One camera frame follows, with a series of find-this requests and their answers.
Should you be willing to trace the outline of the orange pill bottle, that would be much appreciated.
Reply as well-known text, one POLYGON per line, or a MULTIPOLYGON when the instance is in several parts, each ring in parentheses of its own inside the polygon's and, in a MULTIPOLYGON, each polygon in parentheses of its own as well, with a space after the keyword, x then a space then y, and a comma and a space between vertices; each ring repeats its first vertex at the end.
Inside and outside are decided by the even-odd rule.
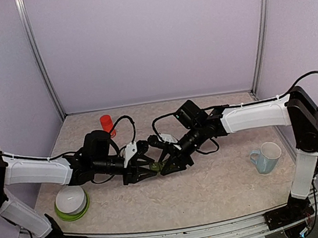
POLYGON ((112 118, 109 115, 102 115, 100 117, 100 123, 104 131, 108 132, 111 135, 111 138, 114 138, 116 135, 116 130, 113 129, 112 118))

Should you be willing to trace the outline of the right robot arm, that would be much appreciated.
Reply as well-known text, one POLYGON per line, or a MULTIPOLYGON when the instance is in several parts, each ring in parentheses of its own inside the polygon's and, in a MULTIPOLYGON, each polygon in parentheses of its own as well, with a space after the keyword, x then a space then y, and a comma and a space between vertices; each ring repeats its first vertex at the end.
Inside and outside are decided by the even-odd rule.
POLYGON ((191 155, 205 141, 228 134, 267 126, 291 126, 296 148, 296 169, 290 197, 283 214, 289 221, 299 219, 305 212, 311 182, 317 174, 318 163, 318 107, 302 87, 295 86, 288 93, 269 100, 238 105, 212 106, 201 109, 186 101, 173 116, 188 130, 179 140, 171 135, 155 133, 149 145, 162 149, 160 160, 163 176, 185 170, 193 165, 191 155))

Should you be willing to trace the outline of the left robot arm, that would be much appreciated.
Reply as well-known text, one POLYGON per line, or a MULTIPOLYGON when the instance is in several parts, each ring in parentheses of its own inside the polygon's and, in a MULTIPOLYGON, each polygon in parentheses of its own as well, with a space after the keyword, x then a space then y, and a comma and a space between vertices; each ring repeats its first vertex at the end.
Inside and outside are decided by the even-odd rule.
POLYGON ((119 150, 111 135, 103 130, 93 130, 85 135, 84 144, 78 151, 53 158, 30 158, 0 150, 0 216, 39 238, 68 238, 51 216, 39 215, 5 186, 21 183, 79 186, 92 181, 96 174, 119 175, 128 185, 157 174, 147 168, 153 159, 145 155, 149 148, 146 141, 131 142, 123 156, 110 155, 110 148, 119 150))

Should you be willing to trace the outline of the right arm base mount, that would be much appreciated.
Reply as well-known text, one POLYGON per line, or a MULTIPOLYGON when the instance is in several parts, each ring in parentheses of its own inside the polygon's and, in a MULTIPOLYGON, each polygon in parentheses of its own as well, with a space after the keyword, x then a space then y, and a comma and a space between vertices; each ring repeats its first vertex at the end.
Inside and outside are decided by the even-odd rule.
POLYGON ((289 198, 285 206, 265 212, 264 218, 269 230, 275 230, 307 218, 314 213, 308 197, 305 200, 289 198))

